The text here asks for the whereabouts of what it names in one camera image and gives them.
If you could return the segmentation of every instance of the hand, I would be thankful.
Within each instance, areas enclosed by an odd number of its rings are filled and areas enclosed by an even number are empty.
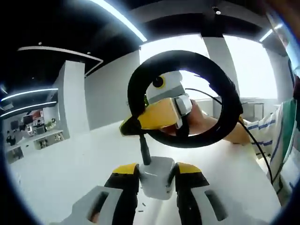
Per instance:
[[[192,107],[192,111],[187,115],[187,122],[189,126],[189,134],[195,135],[206,131],[208,129],[208,126],[207,126],[205,115],[202,113],[196,101],[191,100],[191,102],[193,107]],[[174,135],[174,136],[176,135],[175,125],[165,127],[162,129],[162,131],[170,135]]]

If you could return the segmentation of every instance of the striped shirt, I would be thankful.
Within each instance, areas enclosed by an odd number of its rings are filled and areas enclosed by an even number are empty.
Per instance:
[[[262,151],[270,157],[270,168],[273,176],[273,187],[278,189],[280,171],[288,158],[292,147],[299,149],[299,126],[296,121],[296,101],[290,100],[281,104],[275,113],[262,120],[247,124]],[[257,145],[250,138],[251,144],[259,158],[262,157]]]

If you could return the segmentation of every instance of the black ceiling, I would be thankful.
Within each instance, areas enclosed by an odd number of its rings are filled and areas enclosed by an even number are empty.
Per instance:
[[[229,1],[262,14],[260,7],[253,1]],[[204,37],[221,37],[226,33],[257,40],[264,32],[257,25],[234,17],[216,15],[207,18],[200,13],[166,16],[138,24],[130,17],[129,11],[157,0],[107,0],[107,2],[132,21],[142,33],[147,34],[148,41],[198,32]],[[5,23],[2,28],[4,41],[1,49],[5,57],[1,84],[6,87],[9,94],[51,86],[65,60],[85,62],[86,71],[97,64],[95,60],[61,52],[45,50],[17,52],[20,47],[37,46],[42,42],[43,46],[69,49],[85,54],[90,52],[90,55],[104,60],[100,65],[103,66],[137,50],[142,44],[142,41],[123,24],[119,26],[121,30],[119,35],[102,43],[99,31],[108,23],[120,22],[89,0],[32,0],[18,3],[10,1],[5,4],[2,9],[9,12],[9,16],[2,20]]]

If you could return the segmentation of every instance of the black cable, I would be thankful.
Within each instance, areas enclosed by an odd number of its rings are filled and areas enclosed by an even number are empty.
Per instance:
[[[211,95],[205,93],[204,91],[197,90],[197,89],[194,89],[194,88],[185,88],[185,90],[194,90],[194,91],[198,91],[198,92],[200,92],[200,93],[202,93],[202,94],[205,94],[205,95],[211,97],[213,100],[215,100],[215,101],[218,102],[219,104],[222,104],[222,102],[221,102],[220,100],[218,100],[217,98],[215,98],[215,97],[213,97],[213,96],[211,96]],[[262,148],[259,146],[258,142],[257,142],[256,139],[253,137],[253,135],[251,134],[251,132],[247,129],[247,127],[246,127],[240,120],[239,120],[239,123],[242,125],[242,127],[245,129],[245,131],[249,134],[249,136],[252,138],[252,140],[254,141],[254,143],[257,145],[259,151],[261,152],[262,157],[263,157],[263,159],[264,159],[264,161],[265,161],[265,163],[266,163],[266,165],[267,165],[268,171],[269,171],[271,184],[273,185],[273,181],[274,181],[274,180],[273,180],[271,168],[270,168],[270,165],[269,165],[269,163],[268,163],[268,161],[267,161],[267,158],[266,158],[266,156],[265,156],[265,154],[264,154]]]

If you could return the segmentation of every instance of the white tabletop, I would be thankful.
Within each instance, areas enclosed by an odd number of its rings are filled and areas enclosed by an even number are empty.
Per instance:
[[[67,139],[10,165],[26,203],[43,223],[66,218],[72,205],[95,186],[104,185],[119,165],[142,161],[138,137],[122,137],[119,125]],[[276,193],[251,149],[226,141],[176,149],[146,138],[151,155],[198,166],[217,194],[225,192],[253,217],[270,221],[279,211]],[[176,196],[174,192],[170,200],[160,201],[147,198],[140,189],[134,224],[180,225]]]
[[[51,136],[51,135],[54,135],[54,134],[58,134],[60,132],[63,132],[63,130],[53,129],[53,130],[47,131],[47,132],[45,132],[43,134],[40,134],[40,135],[34,135],[34,136],[29,137],[29,138],[23,138],[18,143],[16,143],[15,145],[8,146],[6,148],[6,151],[14,150],[18,147],[21,147],[22,145],[24,145],[27,142],[33,142],[33,141],[36,141],[36,140],[44,138],[44,137],[48,137],[48,136]]]

